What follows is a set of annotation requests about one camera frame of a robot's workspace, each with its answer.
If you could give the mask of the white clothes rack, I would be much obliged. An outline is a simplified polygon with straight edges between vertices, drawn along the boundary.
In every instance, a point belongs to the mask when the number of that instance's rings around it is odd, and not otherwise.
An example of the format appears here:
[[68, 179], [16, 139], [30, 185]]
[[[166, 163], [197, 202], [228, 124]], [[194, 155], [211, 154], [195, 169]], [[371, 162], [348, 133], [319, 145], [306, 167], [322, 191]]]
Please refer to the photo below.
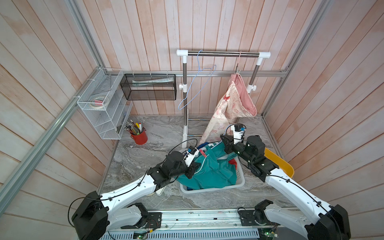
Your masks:
[[259, 71], [259, 68], [262, 64], [262, 61], [264, 59], [269, 59], [271, 57], [270, 52], [257, 52], [257, 53], [251, 53], [251, 52], [218, 52], [218, 51], [189, 51], [189, 50], [177, 50], [176, 51], [177, 56], [182, 58], [182, 64], [183, 64], [183, 80], [182, 83], [179, 85], [179, 89], [183, 91], [183, 100], [178, 105], [179, 110], [184, 111], [184, 128], [183, 128], [183, 142], [182, 147], [185, 148], [187, 146], [187, 140], [188, 140], [188, 124], [189, 124], [189, 112], [187, 109], [187, 105], [190, 103], [188, 101], [188, 93], [190, 91], [190, 87], [187, 84], [187, 60], [189, 56], [196, 56], [196, 57], [226, 57], [226, 58], [257, 58], [256, 66], [253, 70], [250, 83], [247, 86], [247, 92], [250, 94], [251, 92], [255, 91], [257, 89], [257, 86], [254, 85], [255, 78], [257, 76], [257, 73]]

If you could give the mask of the yellow plastic tray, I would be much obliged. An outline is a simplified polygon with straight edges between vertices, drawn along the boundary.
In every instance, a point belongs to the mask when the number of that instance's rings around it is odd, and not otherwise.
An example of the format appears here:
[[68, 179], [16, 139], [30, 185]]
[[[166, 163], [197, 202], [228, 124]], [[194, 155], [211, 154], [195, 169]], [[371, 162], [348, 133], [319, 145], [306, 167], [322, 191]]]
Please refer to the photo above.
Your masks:
[[265, 157], [275, 164], [279, 166], [280, 169], [282, 169], [286, 175], [288, 175], [290, 178], [292, 178], [295, 174], [294, 168], [285, 160], [283, 160], [281, 157], [276, 155], [274, 152], [269, 150], [268, 148], [265, 149]]

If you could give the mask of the tape roll on shelf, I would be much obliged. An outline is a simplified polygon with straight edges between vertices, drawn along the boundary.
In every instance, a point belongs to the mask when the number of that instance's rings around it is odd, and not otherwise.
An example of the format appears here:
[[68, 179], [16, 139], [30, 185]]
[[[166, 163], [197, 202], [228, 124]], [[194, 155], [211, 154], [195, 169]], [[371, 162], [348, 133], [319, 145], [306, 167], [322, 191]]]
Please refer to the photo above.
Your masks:
[[99, 110], [107, 107], [109, 104], [106, 96], [97, 96], [90, 100], [90, 108]]

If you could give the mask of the white plastic laundry basket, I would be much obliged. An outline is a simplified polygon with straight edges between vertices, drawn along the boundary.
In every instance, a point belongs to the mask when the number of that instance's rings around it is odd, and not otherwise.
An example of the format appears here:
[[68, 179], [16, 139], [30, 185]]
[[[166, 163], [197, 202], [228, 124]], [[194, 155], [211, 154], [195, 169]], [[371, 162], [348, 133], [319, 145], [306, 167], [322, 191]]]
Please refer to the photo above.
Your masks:
[[237, 163], [237, 169], [236, 169], [236, 175], [237, 175], [237, 181], [235, 185], [226, 186], [223, 188], [209, 188], [209, 189], [200, 189], [200, 190], [187, 190], [187, 187], [180, 184], [180, 189], [185, 194], [194, 194], [194, 193], [204, 193], [204, 192], [214, 192], [214, 191], [221, 191], [221, 190], [229, 190], [229, 189], [235, 189], [240, 188], [245, 184], [245, 177], [242, 169], [241, 162], [239, 160], [239, 157], [235, 157], [234, 160]]

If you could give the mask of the white remote-like bar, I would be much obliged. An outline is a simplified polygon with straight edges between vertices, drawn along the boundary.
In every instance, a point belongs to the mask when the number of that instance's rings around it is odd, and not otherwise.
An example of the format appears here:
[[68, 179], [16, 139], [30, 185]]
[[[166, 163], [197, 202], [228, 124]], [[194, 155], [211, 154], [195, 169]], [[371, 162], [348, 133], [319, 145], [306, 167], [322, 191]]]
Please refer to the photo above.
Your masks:
[[161, 196], [161, 195], [163, 194], [165, 188], [166, 188], [166, 187], [163, 187], [163, 188], [157, 190], [157, 191], [156, 191], [156, 194], [157, 194], [158, 196]]

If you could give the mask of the cream pink print jacket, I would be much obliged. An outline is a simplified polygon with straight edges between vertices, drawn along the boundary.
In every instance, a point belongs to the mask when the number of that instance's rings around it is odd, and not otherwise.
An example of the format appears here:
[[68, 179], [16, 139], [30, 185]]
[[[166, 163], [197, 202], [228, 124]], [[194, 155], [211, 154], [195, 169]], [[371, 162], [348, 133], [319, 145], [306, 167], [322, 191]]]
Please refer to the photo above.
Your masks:
[[232, 74], [228, 89], [219, 100], [214, 114], [203, 133], [199, 144], [220, 141], [227, 127], [235, 123], [237, 118], [250, 118], [257, 115], [257, 108], [247, 92], [247, 87], [240, 74]]

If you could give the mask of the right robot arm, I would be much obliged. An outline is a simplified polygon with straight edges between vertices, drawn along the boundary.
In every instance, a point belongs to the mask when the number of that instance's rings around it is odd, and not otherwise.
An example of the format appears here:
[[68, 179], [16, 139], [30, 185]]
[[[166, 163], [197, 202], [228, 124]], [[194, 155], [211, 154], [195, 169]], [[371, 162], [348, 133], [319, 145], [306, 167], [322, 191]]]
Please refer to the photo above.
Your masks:
[[272, 201], [264, 200], [255, 206], [254, 219], [259, 225], [276, 223], [307, 240], [349, 240], [351, 229], [346, 209], [332, 206], [317, 198], [292, 180], [278, 164], [265, 156], [265, 144], [259, 136], [247, 140], [221, 135], [227, 154], [235, 153], [247, 161], [254, 176], [278, 190], [300, 212], [285, 210]]

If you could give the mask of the black mesh basket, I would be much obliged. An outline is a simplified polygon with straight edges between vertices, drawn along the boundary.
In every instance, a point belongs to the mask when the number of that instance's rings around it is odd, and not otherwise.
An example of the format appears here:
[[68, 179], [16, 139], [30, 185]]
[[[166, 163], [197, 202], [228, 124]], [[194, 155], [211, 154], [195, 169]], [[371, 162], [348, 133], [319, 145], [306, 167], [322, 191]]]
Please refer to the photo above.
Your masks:
[[177, 98], [173, 74], [124, 74], [120, 87], [128, 101], [174, 101]]

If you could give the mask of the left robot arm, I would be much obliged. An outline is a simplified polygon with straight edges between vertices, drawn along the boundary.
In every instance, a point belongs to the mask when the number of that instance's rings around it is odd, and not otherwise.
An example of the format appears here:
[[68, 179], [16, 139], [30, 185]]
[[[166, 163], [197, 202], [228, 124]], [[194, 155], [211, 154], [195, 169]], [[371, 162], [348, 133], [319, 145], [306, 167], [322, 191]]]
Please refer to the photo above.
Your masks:
[[134, 226], [145, 216], [146, 209], [134, 202], [173, 183], [179, 176], [191, 179], [200, 167], [194, 159], [197, 149], [174, 151], [165, 160], [149, 168], [138, 180], [114, 191], [98, 194], [93, 191], [82, 201], [68, 221], [80, 240], [98, 240], [107, 231]]

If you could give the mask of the pink hanger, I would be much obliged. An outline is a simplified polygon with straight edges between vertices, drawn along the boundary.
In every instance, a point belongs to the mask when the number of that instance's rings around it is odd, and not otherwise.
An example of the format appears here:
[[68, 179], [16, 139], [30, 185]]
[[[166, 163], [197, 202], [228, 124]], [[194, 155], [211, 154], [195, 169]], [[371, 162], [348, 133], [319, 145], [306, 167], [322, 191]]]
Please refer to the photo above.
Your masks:
[[235, 69], [236, 74], [239, 73], [239, 62], [240, 62], [241, 54], [242, 54], [242, 51], [239, 52], [239, 56], [237, 57], [237, 63], [236, 63], [236, 69]]

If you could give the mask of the blue red white jacket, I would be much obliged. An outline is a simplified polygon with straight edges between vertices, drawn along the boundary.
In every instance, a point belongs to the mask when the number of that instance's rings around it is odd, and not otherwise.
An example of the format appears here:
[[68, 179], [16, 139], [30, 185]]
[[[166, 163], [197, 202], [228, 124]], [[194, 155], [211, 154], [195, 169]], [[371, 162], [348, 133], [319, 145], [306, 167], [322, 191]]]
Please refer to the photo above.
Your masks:
[[206, 142], [206, 143], [203, 143], [203, 144], [199, 145], [197, 147], [197, 149], [199, 150], [199, 149], [202, 149], [202, 148], [212, 148], [212, 147], [216, 146], [217, 144], [219, 144], [219, 142], [213, 142], [213, 143]]

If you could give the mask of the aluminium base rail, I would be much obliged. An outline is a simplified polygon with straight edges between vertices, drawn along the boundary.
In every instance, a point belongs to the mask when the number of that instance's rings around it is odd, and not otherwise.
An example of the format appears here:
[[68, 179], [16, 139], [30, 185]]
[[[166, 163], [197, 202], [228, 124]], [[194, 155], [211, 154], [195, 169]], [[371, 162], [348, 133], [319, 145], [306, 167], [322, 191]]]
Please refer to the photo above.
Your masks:
[[273, 220], [258, 224], [253, 209], [191, 209], [149, 211], [139, 224], [124, 217], [134, 210], [124, 209], [118, 225], [96, 227], [87, 240], [306, 240], [308, 218], [297, 208], [271, 206]]

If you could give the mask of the red pencil cup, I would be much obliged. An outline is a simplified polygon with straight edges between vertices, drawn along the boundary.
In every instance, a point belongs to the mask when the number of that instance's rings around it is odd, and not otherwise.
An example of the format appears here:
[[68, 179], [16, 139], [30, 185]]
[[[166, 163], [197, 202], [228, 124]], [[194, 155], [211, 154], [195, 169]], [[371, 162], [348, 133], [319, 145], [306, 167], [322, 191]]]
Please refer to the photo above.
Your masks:
[[145, 131], [140, 133], [139, 135], [132, 135], [131, 138], [137, 145], [144, 145], [148, 141], [148, 137]]

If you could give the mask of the green jacket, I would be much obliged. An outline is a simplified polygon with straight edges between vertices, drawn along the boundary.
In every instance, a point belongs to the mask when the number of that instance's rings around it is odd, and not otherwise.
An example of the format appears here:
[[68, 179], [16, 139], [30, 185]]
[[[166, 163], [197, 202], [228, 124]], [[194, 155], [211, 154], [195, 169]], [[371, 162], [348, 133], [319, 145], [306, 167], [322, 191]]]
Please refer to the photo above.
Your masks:
[[[202, 148], [201, 150], [206, 155], [210, 155], [204, 168], [198, 174], [194, 174], [191, 179], [182, 175], [178, 177], [177, 181], [192, 190], [223, 188], [235, 185], [237, 181], [237, 164], [231, 164], [231, 161], [234, 160], [236, 154], [227, 154], [223, 142], [219, 142], [212, 148]], [[194, 162], [201, 164], [204, 158], [199, 152]]]

